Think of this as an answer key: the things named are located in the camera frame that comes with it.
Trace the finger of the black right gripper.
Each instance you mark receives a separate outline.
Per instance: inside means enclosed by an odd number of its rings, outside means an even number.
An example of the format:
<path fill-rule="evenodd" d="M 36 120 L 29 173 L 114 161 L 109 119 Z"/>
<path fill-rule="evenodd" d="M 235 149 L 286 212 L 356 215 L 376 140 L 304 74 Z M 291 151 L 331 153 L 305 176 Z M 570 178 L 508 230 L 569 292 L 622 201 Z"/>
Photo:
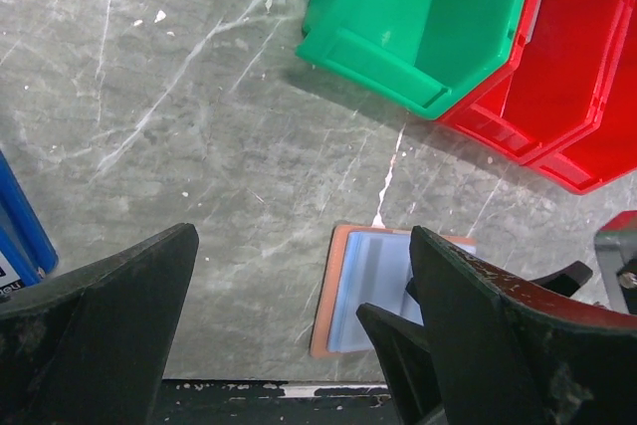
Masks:
<path fill-rule="evenodd" d="M 431 424 L 442 411 L 424 327 L 363 304 L 356 316 L 371 341 L 402 424 Z"/>
<path fill-rule="evenodd" d="M 546 276 L 531 280 L 534 284 L 532 297 L 535 301 L 546 300 L 552 296 L 572 299 L 592 278 L 593 271 L 581 261 Z"/>

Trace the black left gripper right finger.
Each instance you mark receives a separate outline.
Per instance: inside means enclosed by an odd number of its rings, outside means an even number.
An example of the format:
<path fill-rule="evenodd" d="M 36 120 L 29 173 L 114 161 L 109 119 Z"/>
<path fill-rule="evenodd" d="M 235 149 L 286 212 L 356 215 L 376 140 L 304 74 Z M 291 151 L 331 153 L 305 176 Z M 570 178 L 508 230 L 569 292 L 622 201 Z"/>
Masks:
<path fill-rule="evenodd" d="M 410 256 L 450 423 L 635 422 L 635 317 L 551 292 L 423 227 Z"/>

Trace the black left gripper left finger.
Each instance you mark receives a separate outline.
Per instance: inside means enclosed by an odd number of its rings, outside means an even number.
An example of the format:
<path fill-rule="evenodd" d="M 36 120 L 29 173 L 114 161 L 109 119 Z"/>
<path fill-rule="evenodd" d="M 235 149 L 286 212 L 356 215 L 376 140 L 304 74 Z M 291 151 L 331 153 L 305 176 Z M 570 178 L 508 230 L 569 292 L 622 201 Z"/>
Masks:
<path fill-rule="evenodd" d="M 148 423 L 198 245 L 176 224 L 3 296 L 2 423 Z"/>

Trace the tan leather card holder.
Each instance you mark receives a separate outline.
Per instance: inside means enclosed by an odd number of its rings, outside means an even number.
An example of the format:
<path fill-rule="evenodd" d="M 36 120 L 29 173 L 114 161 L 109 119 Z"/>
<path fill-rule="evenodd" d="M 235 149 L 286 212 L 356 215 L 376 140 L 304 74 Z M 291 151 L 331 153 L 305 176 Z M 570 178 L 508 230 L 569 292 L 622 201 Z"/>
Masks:
<path fill-rule="evenodd" d="M 310 344 L 313 358 L 373 349 L 356 316 L 372 304 L 421 325 L 420 307 L 407 293 L 413 277 L 410 232 L 340 224 L 332 231 Z"/>

